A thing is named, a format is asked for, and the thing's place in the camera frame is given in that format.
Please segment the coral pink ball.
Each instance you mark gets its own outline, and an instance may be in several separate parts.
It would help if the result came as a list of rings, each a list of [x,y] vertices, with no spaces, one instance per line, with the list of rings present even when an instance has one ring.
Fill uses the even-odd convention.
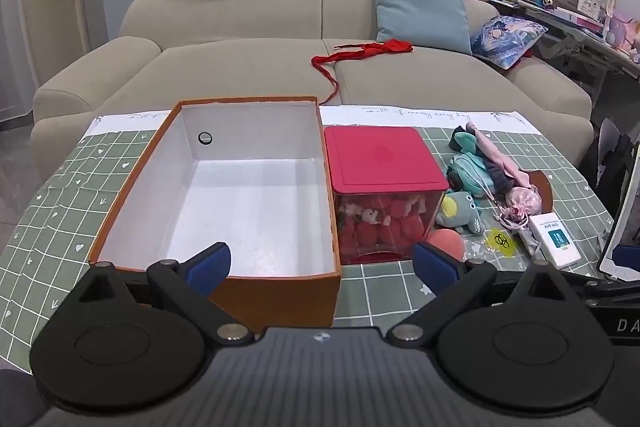
[[[426,243],[458,261],[464,260],[465,243],[462,236],[450,229],[432,230],[426,236]]]

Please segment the grey shark plush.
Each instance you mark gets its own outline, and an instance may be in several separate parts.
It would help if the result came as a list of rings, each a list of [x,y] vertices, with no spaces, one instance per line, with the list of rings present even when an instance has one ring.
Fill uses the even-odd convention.
[[[472,195],[465,191],[445,194],[436,211],[435,222],[446,229],[467,229],[475,235],[485,232],[480,210]]]

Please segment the pink scrunchie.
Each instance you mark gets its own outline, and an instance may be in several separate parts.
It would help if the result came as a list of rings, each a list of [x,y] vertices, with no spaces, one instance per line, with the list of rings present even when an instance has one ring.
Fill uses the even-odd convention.
[[[504,204],[498,206],[497,220],[508,230],[521,230],[529,218],[540,215],[542,198],[535,185],[516,186],[506,194]]]

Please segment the dark navy sock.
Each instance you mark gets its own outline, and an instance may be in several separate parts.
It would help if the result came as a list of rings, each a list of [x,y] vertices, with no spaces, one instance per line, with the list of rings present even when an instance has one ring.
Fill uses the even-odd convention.
[[[508,194],[515,186],[514,180],[506,174],[502,167],[497,165],[488,157],[483,156],[482,159],[488,176],[491,179],[492,186],[494,187],[492,189],[492,194],[500,200],[505,199],[506,194]]]

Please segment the pink sock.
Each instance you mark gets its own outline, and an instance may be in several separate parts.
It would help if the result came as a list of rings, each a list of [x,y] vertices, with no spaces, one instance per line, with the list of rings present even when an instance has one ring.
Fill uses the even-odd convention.
[[[483,132],[477,129],[472,121],[466,124],[466,131],[475,135],[477,147],[482,153],[502,171],[512,178],[518,186],[529,188],[529,175],[523,171],[518,164],[509,156],[504,155],[498,147],[492,143]]]

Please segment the yellow sticker bag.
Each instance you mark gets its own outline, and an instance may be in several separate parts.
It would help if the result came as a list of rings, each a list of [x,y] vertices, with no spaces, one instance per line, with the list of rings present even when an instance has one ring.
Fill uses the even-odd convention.
[[[486,246],[496,255],[513,258],[518,252],[513,237],[504,230],[491,228],[485,239]]]

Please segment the red lid clear container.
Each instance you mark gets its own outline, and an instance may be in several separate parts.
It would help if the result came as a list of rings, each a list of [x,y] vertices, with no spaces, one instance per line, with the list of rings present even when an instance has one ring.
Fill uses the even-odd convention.
[[[406,260],[449,184],[418,130],[324,129],[343,265]]]

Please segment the green grid tablecloth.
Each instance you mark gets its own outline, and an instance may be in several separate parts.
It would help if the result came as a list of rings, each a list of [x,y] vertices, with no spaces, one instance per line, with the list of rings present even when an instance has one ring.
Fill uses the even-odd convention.
[[[86,272],[107,211],[165,116],[157,112],[138,127],[116,127],[111,118],[99,118],[27,206],[1,256],[3,360],[27,369],[32,342]],[[452,155],[451,131],[473,121],[522,168],[546,175],[552,209],[579,253],[568,269],[598,274],[599,243],[614,219],[577,169],[519,113],[336,106],[322,109],[321,117],[325,124],[415,127],[441,166]],[[407,261],[345,267],[334,322],[388,329],[432,296],[432,286],[421,283]]]

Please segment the orange cardboard box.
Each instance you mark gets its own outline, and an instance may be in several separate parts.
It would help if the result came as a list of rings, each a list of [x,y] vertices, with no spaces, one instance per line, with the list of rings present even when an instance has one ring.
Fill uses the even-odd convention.
[[[182,101],[122,123],[155,132],[108,210],[91,262],[141,272],[222,242],[230,270],[209,294],[216,305],[255,332],[332,324],[341,261],[314,98]]]

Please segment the brown leather piece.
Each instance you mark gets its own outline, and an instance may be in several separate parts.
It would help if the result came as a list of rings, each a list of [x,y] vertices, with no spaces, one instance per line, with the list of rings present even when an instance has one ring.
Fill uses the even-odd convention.
[[[541,170],[527,171],[529,182],[536,187],[541,198],[541,212],[553,211],[553,191],[548,176]]]

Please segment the black backpack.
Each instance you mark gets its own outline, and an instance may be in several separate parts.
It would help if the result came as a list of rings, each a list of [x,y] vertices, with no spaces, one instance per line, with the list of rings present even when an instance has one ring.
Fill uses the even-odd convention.
[[[612,216],[620,210],[632,167],[634,142],[611,119],[604,118],[578,170]]]

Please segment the anime print cushion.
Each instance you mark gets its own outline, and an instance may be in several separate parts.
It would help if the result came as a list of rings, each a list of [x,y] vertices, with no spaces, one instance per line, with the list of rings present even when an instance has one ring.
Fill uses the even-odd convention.
[[[547,31],[546,26],[533,20],[498,15],[471,38],[471,51],[498,69],[509,70]]]

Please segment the red ribbon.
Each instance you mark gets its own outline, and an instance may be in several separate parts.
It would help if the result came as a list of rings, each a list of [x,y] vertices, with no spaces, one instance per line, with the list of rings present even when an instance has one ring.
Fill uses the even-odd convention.
[[[413,51],[413,45],[407,41],[390,39],[385,42],[367,42],[356,44],[340,44],[333,53],[329,55],[316,55],[311,57],[311,66],[329,81],[331,93],[322,101],[320,105],[331,102],[341,90],[340,84],[334,76],[326,69],[326,65],[344,61],[362,61],[367,58],[385,54],[405,54]]]

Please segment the beige sofa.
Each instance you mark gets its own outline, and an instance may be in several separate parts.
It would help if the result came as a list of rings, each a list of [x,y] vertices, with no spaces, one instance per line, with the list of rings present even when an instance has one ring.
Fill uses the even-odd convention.
[[[332,104],[516,112],[571,162],[593,138],[589,95],[525,57],[507,72],[454,51],[344,61],[315,56],[375,39],[374,0],[134,0],[118,36],[67,66],[34,100],[32,151],[49,178],[94,118],[192,98],[313,96]]]

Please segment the light blue cushion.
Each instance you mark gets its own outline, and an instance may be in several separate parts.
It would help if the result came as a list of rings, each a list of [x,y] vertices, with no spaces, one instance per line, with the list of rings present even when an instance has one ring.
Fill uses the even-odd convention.
[[[375,0],[378,41],[471,53],[464,0]]]

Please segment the cluttered side desk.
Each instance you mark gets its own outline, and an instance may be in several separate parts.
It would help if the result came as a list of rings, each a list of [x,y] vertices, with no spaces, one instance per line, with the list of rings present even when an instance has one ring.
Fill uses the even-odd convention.
[[[560,53],[639,77],[639,20],[616,11],[616,0],[492,0],[549,27]]]

